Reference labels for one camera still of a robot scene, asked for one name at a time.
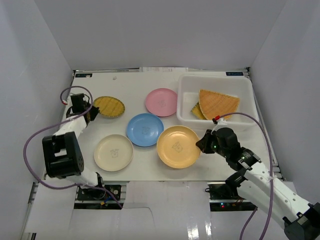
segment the pink plate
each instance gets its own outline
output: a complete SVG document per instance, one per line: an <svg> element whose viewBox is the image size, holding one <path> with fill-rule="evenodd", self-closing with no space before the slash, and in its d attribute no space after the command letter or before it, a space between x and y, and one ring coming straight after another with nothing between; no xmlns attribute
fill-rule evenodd
<svg viewBox="0 0 320 240"><path fill-rule="evenodd" d="M145 106L158 117L167 117L177 111L178 95L168 88L158 88L146 96Z"/></svg>

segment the orange plate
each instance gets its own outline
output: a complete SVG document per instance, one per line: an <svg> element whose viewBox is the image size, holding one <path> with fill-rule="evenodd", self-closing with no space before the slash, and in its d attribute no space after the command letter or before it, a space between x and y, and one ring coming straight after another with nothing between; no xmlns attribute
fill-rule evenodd
<svg viewBox="0 0 320 240"><path fill-rule="evenodd" d="M160 159L169 167L190 167L200 156L197 134L186 126L172 126L161 133L156 143Z"/></svg>

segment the black label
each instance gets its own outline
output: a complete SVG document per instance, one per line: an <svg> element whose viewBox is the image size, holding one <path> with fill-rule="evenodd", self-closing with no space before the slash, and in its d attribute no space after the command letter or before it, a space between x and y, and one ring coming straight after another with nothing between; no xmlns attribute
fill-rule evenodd
<svg viewBox="0 0 320 240"><path fill-rule="evenodd" d="M91 78L92 73L78 73L75 75L75 78Z"/></svg>
<svg viewBox="0 0 320 240"><path fill-rule="evenodd" d="M243 76L244 75L242 71L226 71L225 74L227 76Z"/></svg>

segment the blue plate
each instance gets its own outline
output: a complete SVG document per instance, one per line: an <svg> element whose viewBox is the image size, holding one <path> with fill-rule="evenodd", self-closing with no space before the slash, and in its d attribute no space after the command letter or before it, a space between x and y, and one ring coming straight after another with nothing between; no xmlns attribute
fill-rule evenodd
<svg viewBox="0 0 320 240"><path fill-rule="evenodd" d="M149 147L157 143L164 129L164 124L156 115L142 113L129 121L126 134L133 144Z"/></svg>

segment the cream plate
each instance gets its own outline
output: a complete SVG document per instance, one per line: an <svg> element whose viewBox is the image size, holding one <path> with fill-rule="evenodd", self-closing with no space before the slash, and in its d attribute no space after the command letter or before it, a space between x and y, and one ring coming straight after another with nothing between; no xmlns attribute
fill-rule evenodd
<svg viewBox="0 0 320 240"><path fill-rule="evenodd" d="M131 162L133 155L134 147L131 141L119 134L106 136L94 150L95 163L108 172L125 168Z"/></svg>
<svg viewBox="0 0 320 240"><path fill-rule="evenodd" d="M160 159L169 167L184 169L196 162L200 149L197 134L186 126L172 126L161 133L156 150Z"/></svg>

